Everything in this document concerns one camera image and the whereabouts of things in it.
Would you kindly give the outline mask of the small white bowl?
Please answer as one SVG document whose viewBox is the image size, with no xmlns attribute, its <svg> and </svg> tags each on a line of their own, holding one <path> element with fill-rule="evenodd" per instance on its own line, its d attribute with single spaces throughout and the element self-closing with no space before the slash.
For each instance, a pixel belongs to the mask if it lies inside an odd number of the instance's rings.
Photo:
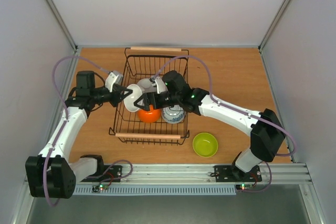
<svg viewBox="0 0 336 224">
<path fill-rule="evenodd" d="M 134 105 L 134 102 L 143 94 L 143 90 L 137 84 L 130 84 L 127 89 L 131 90 L 132 93 L 128 94 L 123 100 L 124 106 L 129 112 L 136 112 L 139 108 Z"/>
</svg>

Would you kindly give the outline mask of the white bowl orange outside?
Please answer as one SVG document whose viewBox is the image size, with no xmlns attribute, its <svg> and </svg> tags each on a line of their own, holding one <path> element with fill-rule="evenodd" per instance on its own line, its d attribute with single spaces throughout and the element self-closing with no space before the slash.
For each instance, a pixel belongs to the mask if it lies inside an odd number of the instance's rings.
<svg viewBox="0 0 336 224">
<path fill-rule="evenodd" d="M 137 112 L 137 115 L 141 122 L 154 123 L 161 117 L 161 110 L 155 109 L 152 105 L 150 105 L 149 111 L 140 109 Z"/>
</svg>

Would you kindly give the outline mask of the blue floral white bowl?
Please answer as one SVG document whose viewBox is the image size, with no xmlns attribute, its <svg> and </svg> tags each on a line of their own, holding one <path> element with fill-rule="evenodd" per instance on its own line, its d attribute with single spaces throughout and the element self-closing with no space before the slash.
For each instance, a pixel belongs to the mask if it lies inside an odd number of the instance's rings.
<svg viewBox="0 0 336 224">
<path fill-rule="evenodd" d="M 166 123 L 177 124 L 183 121 L 185 112 L 179 105 L 173 105 L 163 108 L 161 116 Z"/>
</svg>

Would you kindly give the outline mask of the green plastic bowl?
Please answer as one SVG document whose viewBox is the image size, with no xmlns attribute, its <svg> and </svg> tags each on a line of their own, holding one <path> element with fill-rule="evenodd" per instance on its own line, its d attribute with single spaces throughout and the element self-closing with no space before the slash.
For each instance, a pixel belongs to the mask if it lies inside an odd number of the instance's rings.
<svg viewBox="0 0 336 224">
<path fill-rule="evenodd" d="M 193 138 L 192 147 L 198 156 L 208 158 L 217 153 L 218 141 L 212 134 L 202 132 Z"/>
</svg>

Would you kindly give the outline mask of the white ribbed bowl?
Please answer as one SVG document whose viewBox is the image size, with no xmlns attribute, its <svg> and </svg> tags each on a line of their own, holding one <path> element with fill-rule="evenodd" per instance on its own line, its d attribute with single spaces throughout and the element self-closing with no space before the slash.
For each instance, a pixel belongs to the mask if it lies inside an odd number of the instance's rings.
<svg viewBox="0 0 336 224">
<path fill-rule="evenodd" d="M 149 78 L 144 78 L 138 81 L 137 83 L 138 94 L 142 95 L 143 93 L 157 93 L 156 83 L 152 82 Z"/>
</svg>

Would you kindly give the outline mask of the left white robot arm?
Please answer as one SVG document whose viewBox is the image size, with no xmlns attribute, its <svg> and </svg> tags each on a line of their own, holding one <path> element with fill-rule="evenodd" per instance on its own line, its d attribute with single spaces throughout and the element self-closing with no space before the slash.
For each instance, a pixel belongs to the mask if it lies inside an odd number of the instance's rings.
<svg viewBox="0 0 336 224">
<path fill-rule="evenodd" d="M 116 107 L 131 93 L 121 85 L 123 75 L 117 71 L 110 72 L 101 87 L 96 87 L 96 76 L 94 71 L 77 73 L 76 86 L 65 100 L 60 122 L 50 140 L 37 156 L 28 157 L 25 169 L 33 197 L 68 199 L 76 183 L 105 177 L 106 168 L 100 155 L 86 154 L 69 163 L 75 139 L 95 106 L 110 103 Z"/>
</svg>

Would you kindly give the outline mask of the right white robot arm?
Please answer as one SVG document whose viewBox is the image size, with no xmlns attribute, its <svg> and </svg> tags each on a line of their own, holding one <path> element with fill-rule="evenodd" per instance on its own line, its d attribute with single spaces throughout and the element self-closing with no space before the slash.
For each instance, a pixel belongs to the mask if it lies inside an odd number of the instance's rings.
<svg viewBox="0 0 336 224">
<path fill-rule="evenodd" d="M 175 70 L 151 78 L 150 83 L 156 91 L 137 95 L 132 103 L 136 108 L 147 111 L 178 105 L 185 112 L 217 119 L 250 137 L 250 147 L 240 152 L 230 166 L 229 174 L 237 182 L 261 162 L 272 162 L 285 139 L 278 117 L 270 109 L 259 112 L 225 102 L 207 90 L 191 88 Z"/>
</svg>

